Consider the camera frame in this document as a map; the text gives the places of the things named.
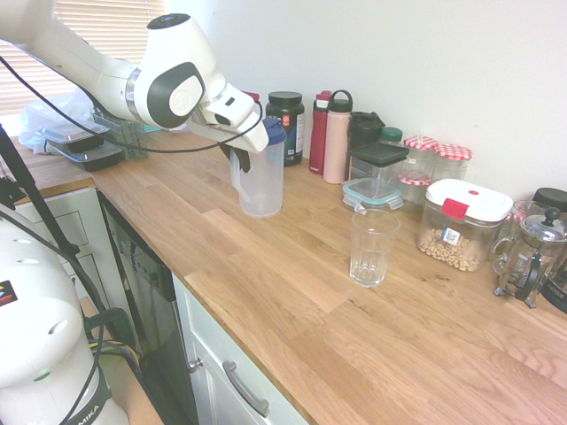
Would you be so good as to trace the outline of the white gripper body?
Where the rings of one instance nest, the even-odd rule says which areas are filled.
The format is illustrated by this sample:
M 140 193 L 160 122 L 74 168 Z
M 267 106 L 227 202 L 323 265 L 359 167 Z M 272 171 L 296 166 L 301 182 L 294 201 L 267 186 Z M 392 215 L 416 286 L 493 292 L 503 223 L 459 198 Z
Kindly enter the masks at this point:
M 255 111 L 251 96 L 227 84 L 220 95 L 206 103 L 206 137 L 253 153 L 268 145 L 268 134 Z

